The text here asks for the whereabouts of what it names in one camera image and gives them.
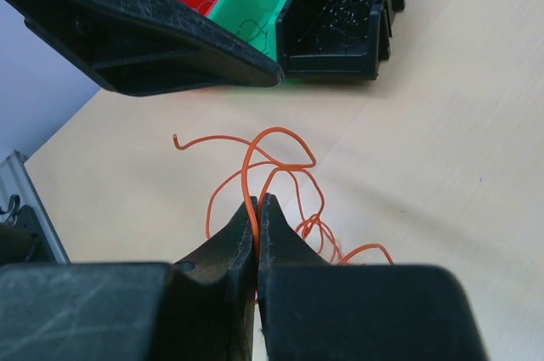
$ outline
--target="light wood surface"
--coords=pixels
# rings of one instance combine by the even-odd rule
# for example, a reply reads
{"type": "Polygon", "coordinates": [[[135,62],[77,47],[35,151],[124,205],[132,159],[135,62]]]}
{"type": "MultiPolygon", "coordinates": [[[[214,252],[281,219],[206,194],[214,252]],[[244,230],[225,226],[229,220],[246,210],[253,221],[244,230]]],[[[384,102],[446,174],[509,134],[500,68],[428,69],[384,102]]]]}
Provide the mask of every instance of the light wood surface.
{"type": "MultiPolygon", "coordinates": [[[[179,259],[204,241],[208,198],[245,150],[220,142],[179,152],[172,134],[252,138],[289,127],[319,160],[324,219],[344,251],[381,242],[397,262],[448,268],[492,359],[542,360],[544,2],[407,0],[393,34],[391,60],[362,86],[98,93],[26,163],[71,259],[179,259]]],[[[302,158],[281,136],[264,147],[302,158]]],[[[294,224],[289,179],[272,192],[294,224]]],[[[308,183],[303,198],[307,211],[317,207],[308,183]]],[[[213,227],[240,203],[234,183],[213,227]]]]}

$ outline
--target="blue wall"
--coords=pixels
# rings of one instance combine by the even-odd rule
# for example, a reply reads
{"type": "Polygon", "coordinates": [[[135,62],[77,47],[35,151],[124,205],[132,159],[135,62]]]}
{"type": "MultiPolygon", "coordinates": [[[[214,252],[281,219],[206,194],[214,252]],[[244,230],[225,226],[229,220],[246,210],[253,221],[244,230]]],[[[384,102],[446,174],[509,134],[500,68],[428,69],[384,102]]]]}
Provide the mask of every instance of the blue wall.
{"type": "Polygon", "coordinates": [[[97,91],[0,0],[0,160],[32,155],[97,91]]]}

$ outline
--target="orange cable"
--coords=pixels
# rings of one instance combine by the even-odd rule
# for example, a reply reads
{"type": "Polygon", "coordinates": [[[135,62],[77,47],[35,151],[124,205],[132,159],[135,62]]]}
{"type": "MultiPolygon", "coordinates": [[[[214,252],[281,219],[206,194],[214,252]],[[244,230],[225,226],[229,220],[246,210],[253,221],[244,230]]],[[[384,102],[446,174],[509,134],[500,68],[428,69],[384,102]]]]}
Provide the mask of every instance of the orange cable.
{"type": "Polygon", "coordinates": [[[311,234],[312,230],[315,226],[317,226],[319,232],[320,232],[320,247],[317,251],[318,254],[321,254],[323,252],[323,249],[325,247],[325,240],[328,240],[332,245],[332,256],[329,259],[330,263],[333,263],[334,260],[337,258],[339,265],[344,265],[349,263],[349,260],[352,259],[355,255],[358,255],[362,251],[367,251],[370,249],[379,249],[383,255],[387,258],[388,262],[390,264],[394,264],[392,257],[389,255],[387,249],[381,244],[366,244],[363,246],[360,246],[359,248],[351,251],[348,255],[345,257],[342,255],[342,252],[340,251],[340,246],[337,243],[337,239],[334,236],[334,233],[332,232],[331,228],[328,227],[322,220],[321,220],[321,214],[325,209],[325,196],[323,195],[323,192],[321,191],[319,185],[317,184],[317,181],[315,180],[314,176],[307,170],[309,168],[315,167],[317,164],[317,160],[315,159],[314,154],[310,150],[309,146],[303,141],[302,138],[300,138],[296,133],[292,132],[289,129],[285,129],[284,127],[271,127],[269,129],[266,129],[262,131],[253,141],[245,140],[244,138],[238,138],[236,136],[228,136],[228,135],[213,135],[213,136],[206,136],[203,138],[197,138],[191,142],[188,142],[187,144],[179,144],[178,137],[174,134],[173,135],[173,143],[176,149],[179,150],[186,150],[191,146],[194,146],[195,144],[199,144],[202,142],[206,142],[208,140],[230,140],[235,141],[238,143],[242,143],[248,146],[246,155],[244,157],[244,161],[242,163],[242,167],[240,170],[229,176],[226,180],[224,180],[213,192],[212,197],[210,198],[210,201],[208,203],[207,207],[207,217],[206,217],[206,237],[209,239],[211,238],[211,216],[212,216],[212,208],[213,208],[213,202],[215,200],[215,197],[218,195],[218,193],[228,184],[230,183],[234,178],[241,176],[241,190],[244,197],[244,202],[246,204],[247,213],[250,218],[250,223],[252,225],[252,235],[253,235],[253,241],[255,245],[255,253],[258,260],[258,251],[259,251],[259,239],[260,239],[260,223],[259,218],[261,217],[261,211],[263,208],[264,203],[264,196],[266,195],[270,184],[274,180],[275,175],[278,172],[286,172],[289,174],[289,176],[292,178],[293,182],[295,183],[295,191],[297,196],[297,205],[298,205],[298,211],[301,217],[302,222],[295,228],[295,232],[301,233],[301,237],[303,240],[306,240],[308,236],[311,234]],[[258,147],[258,144],[267,136],[269,136],[272,133],[283,133],[287,136],[290,136],[291,138],[294,138],[304,149],[306,154],[308,155],[310,162],[309,163],[284,163],[282,161],[276,160],[274,157],[266,153],[263,149],[258,147]],[[259,161],[256,163],[251,163],[253,152],[257,151],[259,154],[261,154],[264,158],[268,159],[267,161],[259,161]],[[275,165],[276,167],[270,172],[269,176],[267,177],[263,189],[261,190],[261,194],[258,198],[258,209],[257,212],[254,211],[252,201],[251,201],[251,193],[249,191],[249,185],[248,185],[248,173],[249,170],[251,170],[254,167],[257,166],[264,166],[264,165],[275,165]],[[311,181],[311,183],[314,185],[315,190],[317,191],[319,197],[320,197],[320,209],[315,213],[312,214],[310,217],[305,218],[303,213],[303,205],[302,205],[302,199],[300,196],[300,186],[299,182],[297,180],[297,177],[295,175],[296,172],[301,172],[302,174],[306,175],[308,179],[311,181]]]}

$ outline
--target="table surface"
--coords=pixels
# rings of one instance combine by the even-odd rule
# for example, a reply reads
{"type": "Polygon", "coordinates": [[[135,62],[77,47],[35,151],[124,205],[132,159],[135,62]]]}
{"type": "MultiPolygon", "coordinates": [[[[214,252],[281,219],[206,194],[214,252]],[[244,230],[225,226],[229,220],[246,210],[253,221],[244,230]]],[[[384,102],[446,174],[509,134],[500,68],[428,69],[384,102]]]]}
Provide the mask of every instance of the table surface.
{"type": "MultiPolygon", "coordinates": [[[[175,261],[205,240],[207,201],[243,146],[283,126],[318,158],[324,219],[344,251],[381,242],[398,263],[434,263],[464,285],[494,360],[544,351],[544,4],[406,0],[375,82],[210,88],[149,99],[98,93],[27,163],[73,261],[175,261]]],[[[299,161],[292,140],[264,147],[299,161]]],[[[267,175],[252,176],[252,189],[267,175]]],[[[290,179],[273,183],[297,221],[290,179]]],[[[303,184],[307,210],[317,207],[303,184]]],[[[218,229],[241,203],[218,197],[218,229]]],[[[382,261],[375,252],[359,262],[382,261]]],[[[255,359],[264,359],[258,339],[255,359]]]]}

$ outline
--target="green plastic bin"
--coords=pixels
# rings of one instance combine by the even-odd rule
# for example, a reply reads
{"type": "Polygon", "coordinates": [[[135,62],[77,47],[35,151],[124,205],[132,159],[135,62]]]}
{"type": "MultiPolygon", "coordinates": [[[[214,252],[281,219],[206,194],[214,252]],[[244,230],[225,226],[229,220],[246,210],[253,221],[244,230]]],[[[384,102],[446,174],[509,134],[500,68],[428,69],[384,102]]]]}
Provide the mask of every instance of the green plastic bin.
{"type": "Polygon", "coordinates": [[[210,20],[276,61],[275,21],[286,0],[219,0],[210,20]]]}

